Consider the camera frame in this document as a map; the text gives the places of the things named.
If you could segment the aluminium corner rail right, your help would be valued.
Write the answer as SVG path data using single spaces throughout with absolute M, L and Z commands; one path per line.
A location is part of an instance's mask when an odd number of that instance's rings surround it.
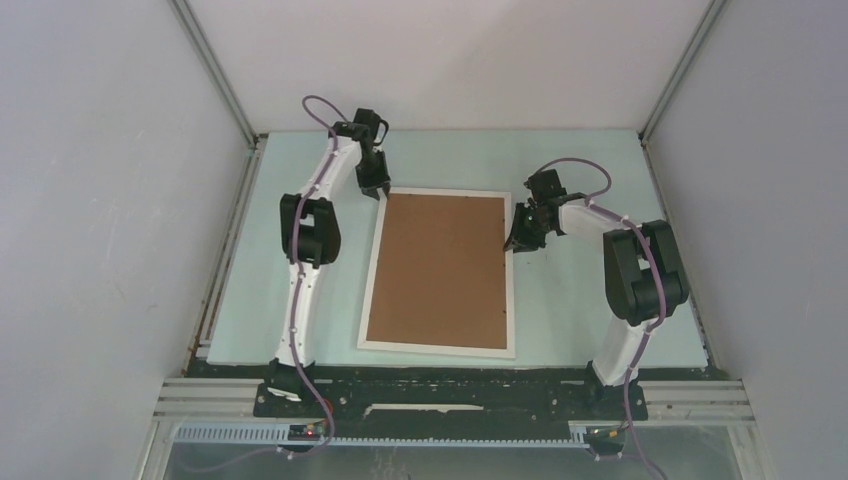
M 721 16 L 730 4 L 731 1 L 729 0 L 710 0 L 708 2 L 639 132 L 639 139 L 643 146 L 650 143 L 650 139 L 653 137 L 677 92 L 686 80 L 688 73 L 695 65 L 700 52 L 708 42 Z

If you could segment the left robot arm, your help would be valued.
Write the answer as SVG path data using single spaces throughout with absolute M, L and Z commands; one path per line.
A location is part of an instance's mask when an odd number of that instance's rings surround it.
M 316 403 L 315 388 L 301 380 L 314 360 L 308 348 L 309 324 L 324 267 L 340 253 L 342 235 L 333 197 L 354 175 L 361 193 L 377 201 L 388 197 L 391 177 L 382 144 L 389 123 L 371 109 L 359 108 L 352 120 L 335 122 L 315 172 L 296 194 L 279 202 L 281 243 L 289 263 L 289 297 L 283 339 L 270 362 L 270 377 L 281 384 L 277 402 L 292 416 L 304 416 Z

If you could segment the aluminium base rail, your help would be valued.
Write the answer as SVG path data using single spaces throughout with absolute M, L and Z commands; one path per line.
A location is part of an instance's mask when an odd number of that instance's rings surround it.
M 744 479 L 775 473 L 740 380 L 640 381 L 648 418 L 645 427 L 723 427 Z M 285 440 L 293 419 L 256 417 L 252 379 L 171 378 L 164 381 L 135 476 L 161 479 L 183 427 L 215 428 L 214 439 L 274 444 Z

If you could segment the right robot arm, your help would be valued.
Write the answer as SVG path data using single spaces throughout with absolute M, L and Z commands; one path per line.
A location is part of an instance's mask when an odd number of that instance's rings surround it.
M 505 251 L 533 252 L 550 233 L 590 241 L 603 255 L 605 297 L 613 319 L 581 392 L 585 411 L 606 418 L 622 403 L 619 386 L 637 377 L 646 338 L 688 300 L 690 287 L 670 224 L 637 223 L 570 193 L 556 171 L 539 170 L 525 182 L 529 198 L 516 204 Z

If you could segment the aluminium corner rail left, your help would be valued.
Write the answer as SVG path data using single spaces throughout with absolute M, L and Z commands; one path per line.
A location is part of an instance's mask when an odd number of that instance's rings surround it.
M 167 3 L 173 10 L 189 43 L 209 76 L 212 86 L 223 101 L 231 118 L 235 121 L 239 133 L 247 146 L 250 149 L 254 149 L 258 143 L 259 135 L 248 120 L 246 112 L 201 25 L 195 9 L 187 0 L 168 0 Z

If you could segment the aluminium corner rail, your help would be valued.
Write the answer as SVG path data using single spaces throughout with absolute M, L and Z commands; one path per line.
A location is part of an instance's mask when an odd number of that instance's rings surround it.
M 235 121 L 239 133 L 247 146 L 250 149 L 254 149 L 258 143 L 259 135 L 248 120 L 246 112 L 201 25 L 195 9 L 187 0 L 168 0 L 167 3 L 173 10 L 189 43 L 209 76 L 212 86 L 223 101 L 231 118 Z
M 686 80 L 688 73 L 695 65 L 700 52 L 708 42 L 721 16 L 730 4 L 731 1 L 729 0 L 710 0 L 708 2 L 639 132 L 639 139 L 643 146 L 650 143 L 650 139 L 653 137 L 677 92 Z

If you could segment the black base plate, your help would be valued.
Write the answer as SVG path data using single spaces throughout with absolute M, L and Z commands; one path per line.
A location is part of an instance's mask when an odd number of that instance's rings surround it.
M 298 401 L 256 391 L 258 418 L 325 419 L 338 440 L 568 440 L 580 422 L 620 426 L 648 417 L 642 388 L 602 387 L 577 368 L 317 366 Z

